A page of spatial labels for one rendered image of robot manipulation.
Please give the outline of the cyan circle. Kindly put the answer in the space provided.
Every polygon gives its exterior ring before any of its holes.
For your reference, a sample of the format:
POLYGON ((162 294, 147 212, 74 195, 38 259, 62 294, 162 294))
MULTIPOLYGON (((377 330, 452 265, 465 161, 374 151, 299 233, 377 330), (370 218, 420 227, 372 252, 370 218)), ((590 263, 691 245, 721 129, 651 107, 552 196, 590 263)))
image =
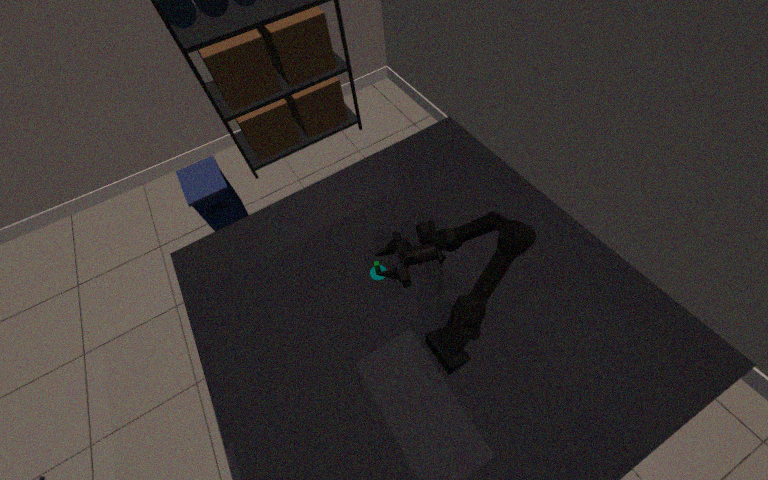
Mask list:
MULTIPOLYGON (((384 266, 382 266, 382 265, 380 265, 380 269, 381 269, 381 272, 382 271, 387 271, 387 269, 384 266)), ((377 280, 377 281, 378 280, 382 280, 382 279, 385 278, 384 276, 379 276, 379 275, 376 274, 375 266, 371 268, 370 276, 371 276, 372 279, 377 280)))

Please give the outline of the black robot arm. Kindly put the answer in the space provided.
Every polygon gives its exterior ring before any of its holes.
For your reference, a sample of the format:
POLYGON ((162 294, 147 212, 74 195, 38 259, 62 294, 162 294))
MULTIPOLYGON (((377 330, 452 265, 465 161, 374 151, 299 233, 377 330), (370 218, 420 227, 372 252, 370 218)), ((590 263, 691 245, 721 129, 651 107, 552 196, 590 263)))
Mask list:
MULTIPOLYGON (((446 259, 442 250, 452 252, 465 241, 493 230, 499 233, 497 249, 467 296, 459 295, 446 323, 434 339, 447 357, 460 352, 470 340, 479 338, 480 324, 485 315, 485 305, 511 263, 525 253, 536 240, 534 228, 517 220, 489 212, 485 216, 457 228, 446 228, 436 232, 433 221, 416 226, 424 262, 438 259, 442 265, 446 259)), ((406 238, 396 242, 398 253, 404 263, 418 257, 415 244, 406 238)))

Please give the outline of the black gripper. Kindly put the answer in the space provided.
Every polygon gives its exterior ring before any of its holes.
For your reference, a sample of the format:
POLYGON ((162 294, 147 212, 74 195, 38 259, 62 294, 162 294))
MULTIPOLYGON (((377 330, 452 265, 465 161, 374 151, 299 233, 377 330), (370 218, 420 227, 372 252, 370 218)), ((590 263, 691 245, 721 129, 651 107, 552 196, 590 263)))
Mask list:
MULTIPOLYGON (((397 231, 392 232, 392 237, 393 239, 392 238, 390 239, 389 244, 383 249, 381 249, 380 251, 376 252, 374 256, 396 254, 395 250, 397 250, 397 253, 398 253, 398 246, 396 245, 396 242, 402 240, 401 234, 400 232, 397 232, 397 231)), ((417 246, 417 244, 415 244, 415 246, 416 248, 414 248, 413 250, 414 250, 414 253, 418 253, 418 257, 416 257, 413 261, 403 263, 404 258, 400 256, 398 253, 401 269, 398 270, 398 268, 395 267, 392 270, 378 272, 377 275, 397 279, 400 282, 402 281, 404 288, 409 287, 412 283, 411 283, 410 274, 407 268, 409 268, 410 265, 415 265, 415 264, 422 265, 421 263, 424 262, 421 246, 420 245, 417 246)))

